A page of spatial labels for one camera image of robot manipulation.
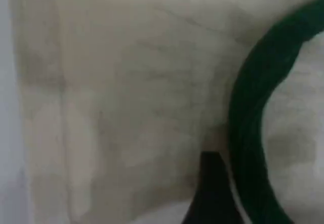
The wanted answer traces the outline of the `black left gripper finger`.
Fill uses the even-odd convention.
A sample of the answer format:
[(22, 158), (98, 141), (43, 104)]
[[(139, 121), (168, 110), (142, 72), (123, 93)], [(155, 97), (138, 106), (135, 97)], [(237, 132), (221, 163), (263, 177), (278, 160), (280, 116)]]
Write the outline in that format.
[(201, 152), (198, 184), (183, 224), (244, 223), (234, 200), (229, 172), (218, 152)]

